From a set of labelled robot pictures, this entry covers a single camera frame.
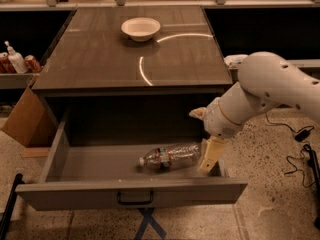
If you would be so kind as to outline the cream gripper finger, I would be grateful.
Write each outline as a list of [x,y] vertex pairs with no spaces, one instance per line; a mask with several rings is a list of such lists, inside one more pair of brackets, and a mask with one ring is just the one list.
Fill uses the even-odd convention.
[[198,169],[201,173],[208,174],[224,153],[225,142],[221,138],[210,137],[201,143],[201,157]]
[[205,114],[205,110],[206,110],[205,107],[199,107],[199,108],[193,109],[189,112],[189,116],[192,118],[202,120]]

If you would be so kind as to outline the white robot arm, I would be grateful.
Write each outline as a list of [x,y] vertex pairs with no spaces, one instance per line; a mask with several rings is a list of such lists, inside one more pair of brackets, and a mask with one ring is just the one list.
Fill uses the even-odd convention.
[[270,52],[248,55],[238,66],[238,81],[208,106],[190,115],[203,121],[210,138],[203,143],[199,170],[210,172],[224,152],[224,140],[251,118],[284,104],[320,120],[320,80]]

